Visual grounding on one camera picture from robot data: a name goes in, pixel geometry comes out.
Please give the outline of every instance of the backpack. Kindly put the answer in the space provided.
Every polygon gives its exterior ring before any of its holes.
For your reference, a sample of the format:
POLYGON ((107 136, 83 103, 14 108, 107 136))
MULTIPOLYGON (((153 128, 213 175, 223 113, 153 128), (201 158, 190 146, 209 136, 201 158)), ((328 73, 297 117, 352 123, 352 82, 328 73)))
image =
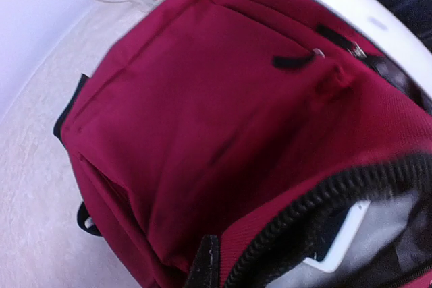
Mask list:
POLYGON ((166 0, 82 77, 55 134, 81 228, 143 287, 427 287, 428 100, 313 0, 166 0), (352 259, 305 268, 361 200, 378 221, 352 259))

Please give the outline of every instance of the red backpack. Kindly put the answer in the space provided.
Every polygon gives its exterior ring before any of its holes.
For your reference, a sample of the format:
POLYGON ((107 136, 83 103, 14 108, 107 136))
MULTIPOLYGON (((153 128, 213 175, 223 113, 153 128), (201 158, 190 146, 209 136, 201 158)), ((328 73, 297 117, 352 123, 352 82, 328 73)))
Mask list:
POLYGON ((391 241, 319 286, 426 288, 432 118, 382 56, 313 0, 166 0, 57 123, 81 223, 143 287, 264 287, 335 210, 415 193, 391 241))

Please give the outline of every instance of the wall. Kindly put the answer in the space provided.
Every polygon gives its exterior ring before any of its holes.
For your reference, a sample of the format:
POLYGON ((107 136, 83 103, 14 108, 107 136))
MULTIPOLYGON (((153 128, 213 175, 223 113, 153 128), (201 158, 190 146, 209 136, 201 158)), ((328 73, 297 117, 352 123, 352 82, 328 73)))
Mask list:
POLYGON ((36 68, 93 0, 0 0, 0 122, 36 68))

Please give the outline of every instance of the white marbled surface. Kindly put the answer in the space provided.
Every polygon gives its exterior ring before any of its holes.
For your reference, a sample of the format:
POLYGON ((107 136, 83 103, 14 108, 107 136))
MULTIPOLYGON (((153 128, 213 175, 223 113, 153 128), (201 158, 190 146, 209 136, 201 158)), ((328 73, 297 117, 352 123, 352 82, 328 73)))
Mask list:
POLYGON ((49 55, 0 123, 0 287, 129 288, 138 284, 101 238, 76 225, 81 201, 52 134, 81 73, 144 14, 97 4, 49 55))

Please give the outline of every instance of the white smartphone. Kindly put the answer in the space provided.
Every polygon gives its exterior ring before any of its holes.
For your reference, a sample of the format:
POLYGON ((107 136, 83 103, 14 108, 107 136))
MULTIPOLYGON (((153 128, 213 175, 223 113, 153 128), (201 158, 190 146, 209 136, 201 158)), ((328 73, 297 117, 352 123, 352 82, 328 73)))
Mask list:
POLYGON ((357 202, 350 208, 330 215, 313 253, 303 262, 326 273, 336 271, 356 236, 370 203, 357 202))

